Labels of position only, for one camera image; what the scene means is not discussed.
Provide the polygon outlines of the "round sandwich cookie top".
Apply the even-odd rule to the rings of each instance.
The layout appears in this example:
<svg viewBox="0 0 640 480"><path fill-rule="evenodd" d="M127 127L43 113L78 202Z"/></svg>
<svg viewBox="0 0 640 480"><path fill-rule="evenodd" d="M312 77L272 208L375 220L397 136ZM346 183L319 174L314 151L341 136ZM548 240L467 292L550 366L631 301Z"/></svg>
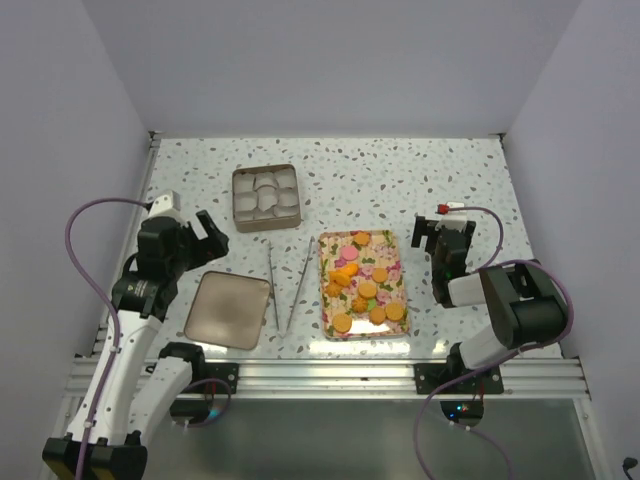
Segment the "round sandwich cookie top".
<svg viewBox="0 0 640 480"><path fill-rule="evenodd" d="M370 234L368 232L360 231L353 236L353 240L360 246L366 246L370 242Z"/></svg>

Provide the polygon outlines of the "gold square cookie tin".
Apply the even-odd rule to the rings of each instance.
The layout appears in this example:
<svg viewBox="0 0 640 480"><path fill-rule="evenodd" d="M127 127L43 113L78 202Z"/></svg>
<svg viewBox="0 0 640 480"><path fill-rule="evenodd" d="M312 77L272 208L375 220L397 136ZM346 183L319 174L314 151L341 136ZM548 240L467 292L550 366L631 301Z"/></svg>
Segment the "gold square cookie tin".
<svg viewBox="0 0 640 480"><path fill-rule="evenodd" d="M236 169L232 174L232 216L240 233L298 227L302 214L295 167L278 164Z"/></svg>

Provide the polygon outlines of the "pink round cookie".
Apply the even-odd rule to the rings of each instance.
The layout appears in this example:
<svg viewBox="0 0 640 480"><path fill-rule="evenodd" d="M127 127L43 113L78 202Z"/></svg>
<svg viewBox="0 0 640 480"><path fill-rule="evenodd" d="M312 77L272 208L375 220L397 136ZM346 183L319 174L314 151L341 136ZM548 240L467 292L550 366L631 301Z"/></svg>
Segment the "pink round cookie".
<svg viewBox="0 0 640 480"><path fill-rule="evenodd" d="M351 262L358 258L359 250L353 245L345 245L341 248L340 254L345 261Z"/></svg>

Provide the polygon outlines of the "floral rectangular tray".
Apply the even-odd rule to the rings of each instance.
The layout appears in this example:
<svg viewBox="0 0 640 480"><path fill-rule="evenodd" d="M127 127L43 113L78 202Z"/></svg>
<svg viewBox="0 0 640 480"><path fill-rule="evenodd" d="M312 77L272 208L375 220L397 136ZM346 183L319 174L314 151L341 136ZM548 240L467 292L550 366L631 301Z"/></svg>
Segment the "floral rectangular tray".
<svg viewBox="0 0 640 480"><path fill-rule="evenodd" d="M409 332L408 298L390 230L325 232L318 239L322 326L330 340Z"/></svg>

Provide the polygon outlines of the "metal serving tongs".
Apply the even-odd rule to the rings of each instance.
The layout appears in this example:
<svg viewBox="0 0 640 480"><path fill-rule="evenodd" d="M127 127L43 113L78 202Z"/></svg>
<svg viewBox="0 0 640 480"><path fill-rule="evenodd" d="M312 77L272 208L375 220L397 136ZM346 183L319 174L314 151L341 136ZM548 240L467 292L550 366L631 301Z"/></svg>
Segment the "metal serving tongs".
<svg viewBox="0 0 640 480"><path fill-rule="evenodd" d="M276 333L285 338L294 319L296 305L301 295L312 257L315 238L311 236L306 246L296 252L279 252L273 243L267 243L269 281Z"/></svg>

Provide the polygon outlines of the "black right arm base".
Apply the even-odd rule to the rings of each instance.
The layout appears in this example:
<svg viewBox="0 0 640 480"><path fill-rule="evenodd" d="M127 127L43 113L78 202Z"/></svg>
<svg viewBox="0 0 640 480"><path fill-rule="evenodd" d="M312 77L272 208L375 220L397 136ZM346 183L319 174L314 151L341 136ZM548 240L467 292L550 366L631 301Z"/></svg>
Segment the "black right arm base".
<svg viewBox="0 0 640 480"><path fill-rule="evenodd" d="M447 395L500 395L505 392L499 367L471 374L470 370L452 373L444 363L416 363L413 365L414 385L419 395L429 395L442 385L452 385L438 391Z"/></svg>

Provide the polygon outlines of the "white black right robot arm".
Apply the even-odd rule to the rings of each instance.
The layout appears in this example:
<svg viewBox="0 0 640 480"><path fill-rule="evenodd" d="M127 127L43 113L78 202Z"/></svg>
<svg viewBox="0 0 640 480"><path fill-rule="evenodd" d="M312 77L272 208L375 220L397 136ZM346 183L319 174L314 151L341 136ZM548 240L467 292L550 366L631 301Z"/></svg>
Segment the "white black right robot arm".
<svg viewBox="0 0 640 480"><path fill-rule="evenodd" d="M475 224L415 220L411 246L426 242L432 293L444 308L484 305L489 326L451 346L442 364L416 363L421 395L482 395L504 392L500 365L528 347L555 343L570 324L568 301L535 260L467 271Z"/></svg>

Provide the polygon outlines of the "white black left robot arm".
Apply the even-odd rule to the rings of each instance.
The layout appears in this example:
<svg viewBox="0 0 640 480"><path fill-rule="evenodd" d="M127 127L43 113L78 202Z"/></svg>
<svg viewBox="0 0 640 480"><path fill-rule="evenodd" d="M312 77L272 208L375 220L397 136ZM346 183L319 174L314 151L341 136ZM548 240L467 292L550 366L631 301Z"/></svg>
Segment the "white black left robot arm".
<svg viewBox="0 0 640 480"><path fill-rule="evenodd" d="M196 236L176 209L150 212L138 247L105 301L108 344L76 416L60 438L46 441L42 459L60 479L139 479L148 445L176 397L197 392L208 376L203 349L170 342L151 377L140 386L143 366L160 332L181 276L228 253L228 238L205 210L196 217L206 233Z"/></svg>

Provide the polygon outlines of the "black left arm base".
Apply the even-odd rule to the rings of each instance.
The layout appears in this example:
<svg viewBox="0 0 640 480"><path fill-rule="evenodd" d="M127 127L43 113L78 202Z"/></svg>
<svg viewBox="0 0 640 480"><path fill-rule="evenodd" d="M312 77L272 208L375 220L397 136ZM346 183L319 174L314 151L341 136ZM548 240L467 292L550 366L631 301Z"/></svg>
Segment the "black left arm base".
<svg viewBox="0 0 640 480"><path fill-rule="evenodd" d="M159 371L157 366L158 363L159 362L155 362L146 366L143 371L149 375L154 374L156 370ZM198 368L199 373L196 374L196 377L193 377L192 383L196 380L215 378L225 382L230 387L232 395L236 393L237 383L240 378L239 364L230 362L205 363L204 366L200 366ZM213 395L218 391L222 392L222 387L204 385L198 388L200 390L196 389L195 391L199 391L201 393L204 392L208 395Z"/></svg>

